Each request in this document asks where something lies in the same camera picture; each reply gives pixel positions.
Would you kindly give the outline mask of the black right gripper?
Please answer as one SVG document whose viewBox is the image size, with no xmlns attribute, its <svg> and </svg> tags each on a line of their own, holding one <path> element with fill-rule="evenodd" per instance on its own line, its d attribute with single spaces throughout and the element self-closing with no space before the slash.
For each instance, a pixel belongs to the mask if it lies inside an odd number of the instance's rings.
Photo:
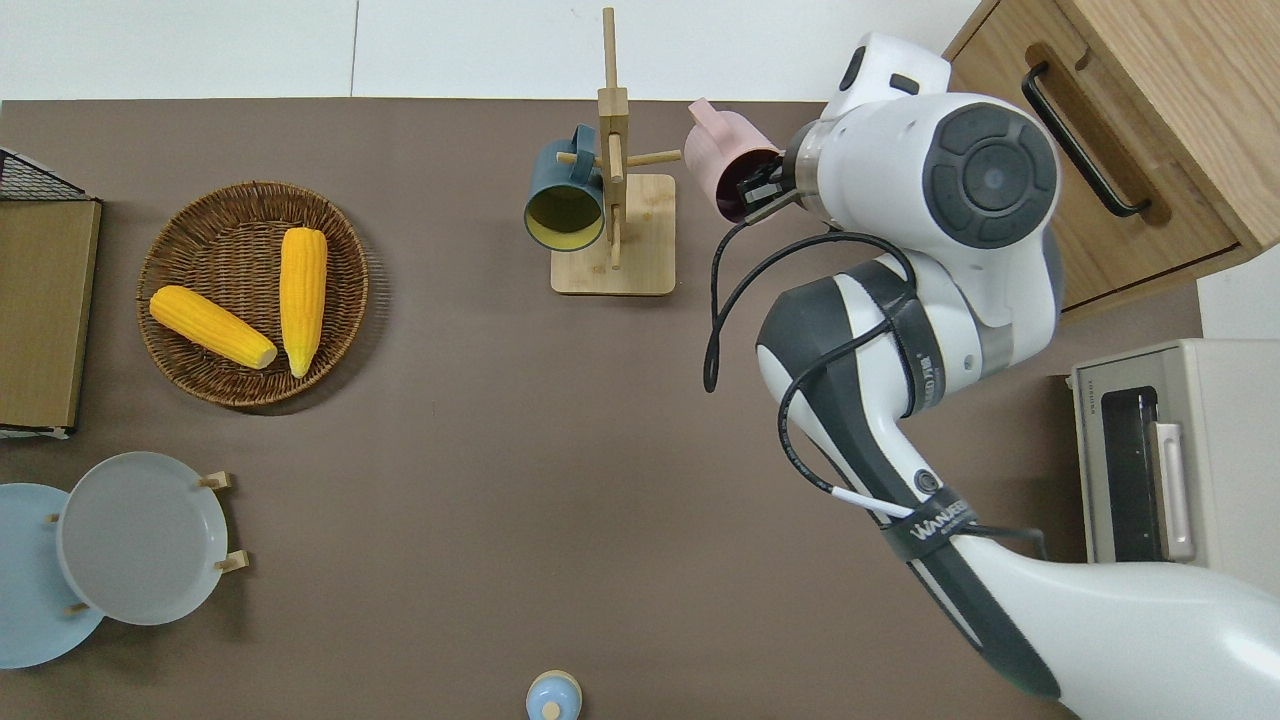
<svg viewBox="0 0 1280 720">
<path fill-rule="evenodd" d="M 797 188 L 797 150 L 781 154 L 771 168 L 756 168 L 739 182 L 739 197 L 745 209 L 765 205 L 765 218 L 788 205 L 800 204 L 803 192 Z"/>
</svg>

